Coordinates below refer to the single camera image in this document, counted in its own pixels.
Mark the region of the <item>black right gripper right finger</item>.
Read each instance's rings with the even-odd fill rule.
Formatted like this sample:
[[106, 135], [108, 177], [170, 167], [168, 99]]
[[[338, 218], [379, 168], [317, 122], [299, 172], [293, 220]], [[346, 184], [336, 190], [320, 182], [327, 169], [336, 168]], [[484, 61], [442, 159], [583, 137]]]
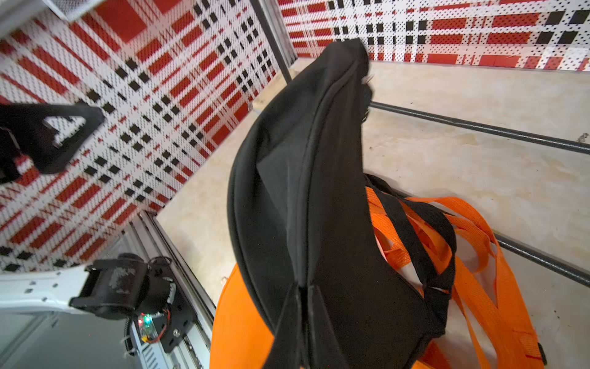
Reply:
[[311, 286], [308, 291], [309, 358], [312, 368], [348, 368], [340, 349], [321, 290]]

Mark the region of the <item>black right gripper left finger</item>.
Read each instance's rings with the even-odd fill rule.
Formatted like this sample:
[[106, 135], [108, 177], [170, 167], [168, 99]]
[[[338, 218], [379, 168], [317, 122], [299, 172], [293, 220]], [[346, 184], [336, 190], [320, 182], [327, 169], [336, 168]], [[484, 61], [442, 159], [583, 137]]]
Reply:
[[284, 302], [273, 345], [263, 368], [305, 367], [304, 344], [301, 292], [297, 284], [294, 284]]

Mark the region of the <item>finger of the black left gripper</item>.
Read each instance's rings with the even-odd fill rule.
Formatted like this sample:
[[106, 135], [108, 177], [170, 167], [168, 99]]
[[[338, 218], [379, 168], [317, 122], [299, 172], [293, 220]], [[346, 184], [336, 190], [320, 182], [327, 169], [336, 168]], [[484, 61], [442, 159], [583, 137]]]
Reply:
[[103, 111], [88, 105], [2, 105], [1, 173], [18, 175], [22, 156], [43, 175], [64, 172], [103, 123]]

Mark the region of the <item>black sling bag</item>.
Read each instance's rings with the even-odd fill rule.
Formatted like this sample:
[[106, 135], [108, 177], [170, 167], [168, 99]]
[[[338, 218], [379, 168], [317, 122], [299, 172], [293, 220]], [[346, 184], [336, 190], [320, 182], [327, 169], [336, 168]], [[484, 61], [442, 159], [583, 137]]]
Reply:
[[227, 218], [250, 297], [275, 335], [290, 288], [321, 290], [348, 368], [410, 368], [446, 330], [455, 264], [436, 270], [407, 210], [451, 250], [441, 210], [397, 198], [363, 172], [371, 100], [364, 44], [334, 42], [264, 109], [230, 174]]

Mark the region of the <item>orange sling bag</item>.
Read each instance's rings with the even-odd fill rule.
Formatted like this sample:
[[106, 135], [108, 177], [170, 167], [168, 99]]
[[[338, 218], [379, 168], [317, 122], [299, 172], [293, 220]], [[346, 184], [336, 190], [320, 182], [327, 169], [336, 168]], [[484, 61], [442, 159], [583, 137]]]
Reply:
[[[411, 198], [413, 204], [440, 204], [456, 233], [453, 317], [462, 315], [475, 358], [431, 342], [414, 368], [543, 368], [547, 359], [508, 262], [483, 217], [455, 198]], [[261, 368], [275, 342], [247, 293], [241, 272], [234, 269], [221, 293], [214, 323], [210, 367]]]

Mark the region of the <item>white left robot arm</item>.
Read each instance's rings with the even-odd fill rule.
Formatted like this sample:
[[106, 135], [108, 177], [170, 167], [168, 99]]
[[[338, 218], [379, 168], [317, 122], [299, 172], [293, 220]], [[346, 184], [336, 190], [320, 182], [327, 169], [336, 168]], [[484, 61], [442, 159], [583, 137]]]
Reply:
[[[43, 175], [64, 172], [103, 122], [102, 110], [88, 105], [2, 105], [1, 183], [21, 178], [16, 166], [21, 155], [31, 158]], [[3, 275], [1, 311], [126, 320], [138, 338], [137, 348], [159, 344], [170, 354], [197, 321], [174, 268], [166, 255], [145, 260], [121, 253], [56, 272]]]

